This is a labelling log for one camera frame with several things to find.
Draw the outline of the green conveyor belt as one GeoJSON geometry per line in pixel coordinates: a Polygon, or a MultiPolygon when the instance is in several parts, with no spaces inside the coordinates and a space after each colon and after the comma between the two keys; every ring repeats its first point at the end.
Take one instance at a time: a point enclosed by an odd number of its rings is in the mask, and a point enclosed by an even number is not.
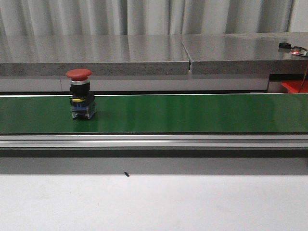
{"type": "Polygon", "coordinates": [[[96,97],[97,113],[74,120],[67,96],[2,97],[2,134],[306,133],[306,94],[96,97]]]}

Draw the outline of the grey stone slab left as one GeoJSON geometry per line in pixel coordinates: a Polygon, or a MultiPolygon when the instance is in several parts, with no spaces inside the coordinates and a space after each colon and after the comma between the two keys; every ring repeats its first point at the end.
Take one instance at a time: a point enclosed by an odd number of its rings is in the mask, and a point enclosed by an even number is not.
{"type": "Polygon", "coordinates": [[[86,68],[96,76],[185,75],[190,60],[179,36],[2,36],[2,76],[63,76],[86,68]]]}

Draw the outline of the grey stone slab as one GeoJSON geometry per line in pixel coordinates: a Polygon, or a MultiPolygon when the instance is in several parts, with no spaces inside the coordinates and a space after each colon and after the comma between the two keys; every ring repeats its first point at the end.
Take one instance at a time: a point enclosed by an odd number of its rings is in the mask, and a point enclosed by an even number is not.
{"type": "Polygon", "coordinates": [[[96,76],[185,75],[190,60],[179,36],[2,36],[2,76],[63,76],[86,68],[96,76]]]}
{"type": "Polygon", "coordinates": [[[302,74],[308,60],[280,49],[287,42],[306,48],[306,32],[182,35],[193,75],[302,74]]]}

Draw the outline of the grey stone slab right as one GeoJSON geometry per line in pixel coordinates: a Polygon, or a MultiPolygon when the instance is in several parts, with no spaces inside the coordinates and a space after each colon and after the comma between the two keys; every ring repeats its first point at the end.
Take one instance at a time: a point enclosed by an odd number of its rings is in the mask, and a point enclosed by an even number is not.
{"type": "Polygon", "coordinates": [[[193,75],[302,74],[308,60],[280,49],[287,42],[306,48],[306,32],[182,35],[193,75]]]}

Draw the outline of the red plastic tray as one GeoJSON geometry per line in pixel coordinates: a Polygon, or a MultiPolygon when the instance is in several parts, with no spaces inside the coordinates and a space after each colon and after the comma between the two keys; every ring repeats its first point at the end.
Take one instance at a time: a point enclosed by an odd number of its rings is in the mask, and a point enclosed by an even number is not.
{"type": "Polygon", "coordinates": [[[287,93],[308,93],[308,82],[305,81],[301,87],[302,82],[299,80],[283,81],[281,85],[287,90],[287,93]]]}

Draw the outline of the small black sensor module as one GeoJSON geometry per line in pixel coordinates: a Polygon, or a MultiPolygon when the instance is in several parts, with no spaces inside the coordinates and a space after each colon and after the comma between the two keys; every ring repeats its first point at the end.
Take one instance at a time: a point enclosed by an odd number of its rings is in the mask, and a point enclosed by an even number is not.
{"type": "Polygon", "coordinates": [[[291,49],[292,49],[291,44],[286,42],[279,43],[279,48],[278,48],[279,52],[290,52],[291,49]]]}

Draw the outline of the green circuit board with LED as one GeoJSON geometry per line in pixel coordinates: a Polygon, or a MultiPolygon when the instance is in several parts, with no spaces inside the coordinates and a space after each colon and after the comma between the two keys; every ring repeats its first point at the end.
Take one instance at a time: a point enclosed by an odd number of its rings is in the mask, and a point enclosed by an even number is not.
{"type": "Polygon", "coordinates": [[[308,56],[308,51],[307,51],[307,49],[295,48],[295,49],[292,49],[291,54],[297,55],[297,56],[302,56],[302,57],[307,57],[308,56]]]}

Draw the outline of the grey pleated curtain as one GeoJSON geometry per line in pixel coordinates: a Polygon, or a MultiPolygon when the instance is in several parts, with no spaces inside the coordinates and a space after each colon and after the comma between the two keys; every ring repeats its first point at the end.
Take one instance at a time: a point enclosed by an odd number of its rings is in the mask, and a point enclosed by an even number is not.
{"type": "Polygon", "coordinates": [[[305,0],[3,0],[0,33],[184,35],[306,32],[305,0]]]}

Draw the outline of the aluminium conveyor frame rail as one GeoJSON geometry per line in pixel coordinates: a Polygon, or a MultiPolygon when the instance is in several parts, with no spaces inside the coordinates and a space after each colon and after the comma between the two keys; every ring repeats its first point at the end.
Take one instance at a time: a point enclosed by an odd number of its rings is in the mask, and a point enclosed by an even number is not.
{"type": "Polygon", "coordinates": [[[2,135],[2,149],[307,149],[306,134],[2,135]]]}

